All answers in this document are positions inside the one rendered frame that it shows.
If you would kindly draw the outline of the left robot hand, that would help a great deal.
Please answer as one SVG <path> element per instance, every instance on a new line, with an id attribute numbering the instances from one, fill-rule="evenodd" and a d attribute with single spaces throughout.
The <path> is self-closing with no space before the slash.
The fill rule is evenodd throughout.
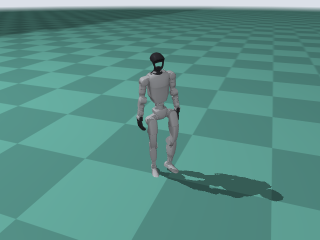
<path id="1" fill-rule="evenodd" d="M 177 112 L 177 116 L 178 116 L 178 120 L 179 120 L 179 112 L 180 112 L 180 108 L 178 107 L 175 111 Z"/>

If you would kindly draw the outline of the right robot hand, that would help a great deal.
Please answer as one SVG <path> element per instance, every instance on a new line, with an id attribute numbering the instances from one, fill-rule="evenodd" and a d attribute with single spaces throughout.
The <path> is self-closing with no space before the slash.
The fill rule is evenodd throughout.
<path id="1" fill-rule="evenodd" d="M 143 117 L 140 117 L 139 120 L 137 119 L 137 124 L 141 130 L 145 131 L 146 128 L 144 128 L 142 121 L 143 121 Z"/>

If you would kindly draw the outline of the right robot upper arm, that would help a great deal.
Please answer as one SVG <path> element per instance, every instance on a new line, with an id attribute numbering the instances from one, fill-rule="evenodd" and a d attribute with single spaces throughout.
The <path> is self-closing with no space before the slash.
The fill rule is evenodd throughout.
<path id="1" fill-rule="evenodd" d="M 147 103 L 147 97 L 145 97 L 147 85 L 149 84 L 149 76 L 143 76 L 139 79 L 139 98 L 141 99 L 141 104 Z"/>

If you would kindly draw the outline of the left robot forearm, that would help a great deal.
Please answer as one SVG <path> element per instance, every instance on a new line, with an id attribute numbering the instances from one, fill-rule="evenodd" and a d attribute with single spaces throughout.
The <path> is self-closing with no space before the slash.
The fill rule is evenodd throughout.
<path id="1" fill-rule="evenodd" d="M 175 96 L 172 96 L 171 97 L 172 98 L 172 100 L 173 100 L 173 105 L 174 105 L 174 109 L 177 111 L 177 108 L 180 108 L 180 103 L 179 103 L 179 96 L 178 96 L 178 94 L 177 95 L 175 95 Z M 180 108 L 181 109 L 181 108 Z"/>

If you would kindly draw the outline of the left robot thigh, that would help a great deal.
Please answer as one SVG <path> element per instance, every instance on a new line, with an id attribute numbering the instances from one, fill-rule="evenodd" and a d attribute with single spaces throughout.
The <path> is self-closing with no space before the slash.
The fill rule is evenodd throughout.
<path id="1" fill-rule="evenodd" d="M 178 121 L 178 114 L 174 109 L 167 108 L 167 118 L 168 118 L 168 128 L 169 128 L 169 135 L 165 141 L 166 143 L 171 146 L 176 142 L 179 133 L 179 121 Z"/>

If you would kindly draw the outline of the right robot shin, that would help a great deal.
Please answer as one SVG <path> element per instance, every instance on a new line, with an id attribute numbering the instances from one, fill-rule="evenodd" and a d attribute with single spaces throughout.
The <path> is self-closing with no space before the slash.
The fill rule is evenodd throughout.
<path id="1" fill-rule="evenodd" d="M 152 169 L 153 167 L 156 168 L 156 160 L 157 160 L 157 149 L 153 147 L 152 149 L 150 148 L 150 142 L 149 142 L 149 154 L 152 162 Z"/>

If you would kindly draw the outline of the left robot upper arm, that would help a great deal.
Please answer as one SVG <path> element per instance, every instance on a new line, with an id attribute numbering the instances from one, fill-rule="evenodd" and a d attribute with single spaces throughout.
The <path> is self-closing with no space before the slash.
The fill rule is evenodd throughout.
<path id="1" fill-rule="evenodd" d="M 175 88 L 176 87 L 176 74 L 171 70 L 167 70 L 167 72 L 169 74 L 169 87 L 170 87 L 169 94 L 171 96 L 175 96 L 178 94 L 178 90 Z"/>

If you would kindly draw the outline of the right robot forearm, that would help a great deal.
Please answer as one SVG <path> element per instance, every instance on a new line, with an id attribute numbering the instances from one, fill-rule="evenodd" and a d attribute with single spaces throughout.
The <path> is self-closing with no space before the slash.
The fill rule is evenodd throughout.
<path id="1" fill-rule="evenodd" d="M 143 115 L 144 115 L 144 107 L 145 107 L 144 104 L 141 104 L 141 98 L 140 98 L 140 97 L 138 98 L 137 107 L 138 107 L 138 109 L 137 109 L 137 116 L 136 116 L 136 118 L 137 118 L 138 120 L 140 120 L 140 117 L 143 118 Z"/>

